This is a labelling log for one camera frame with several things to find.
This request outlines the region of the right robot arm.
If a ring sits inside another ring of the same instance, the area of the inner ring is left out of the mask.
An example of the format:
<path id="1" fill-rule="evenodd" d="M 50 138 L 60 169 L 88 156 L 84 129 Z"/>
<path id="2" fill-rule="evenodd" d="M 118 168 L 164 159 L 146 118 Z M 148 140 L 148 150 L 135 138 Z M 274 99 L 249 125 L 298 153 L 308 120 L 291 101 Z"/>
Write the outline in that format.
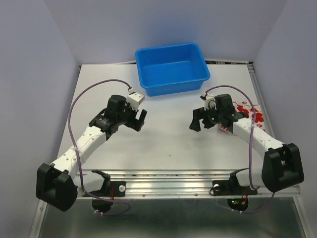
<path id="1" fill-rule="evenodd" d="M 214 189 L 215 196 L 236 195 L 245 188 L 251 195 L 256 195 L 257 187 L 265 187 L 274 193 L 304 181 L 298 146 L 285 144 L 267 134 L 247 113 L 235 109 L 229 94 L 213 96 L 204 93 L 200 97 L 205 104 L 193 110 L 189 128 L 199 132 L 202 127 L 224 126 L 230 133 L 246 141 L 249 150 L 255 150 L 263 160 L 261 169 L 253 170 L 250 175 L 247 169 L 232 172 L 228 180 L 220 181 Z"/>

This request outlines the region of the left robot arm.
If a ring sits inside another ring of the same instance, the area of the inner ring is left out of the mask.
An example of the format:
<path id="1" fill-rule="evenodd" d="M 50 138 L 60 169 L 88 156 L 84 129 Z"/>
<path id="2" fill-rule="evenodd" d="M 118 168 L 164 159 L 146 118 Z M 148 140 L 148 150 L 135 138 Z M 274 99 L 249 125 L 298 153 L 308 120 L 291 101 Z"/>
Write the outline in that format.
<path id="1" fill-rule="evenodd" d="M 145 96 L 138 92 L 127 97 L 112 95 L 107 107 L 89 122 L 78 140 L 72 140 L 73 145 L 64 154 L 50 164 L 39 166 L 36 197 L 60 211 L 67 211 L 79 197 L 86 195 L 98 199 L 100 195 L 109 194 L 105 202 L 110 209 L 114 196 L 110 175 L 92 170 L 85 176 L 82 165 L 121 125 L 141 130 L 147 111 L 142 110 L 139 117 L 136 115 L 144 99 Z"/>

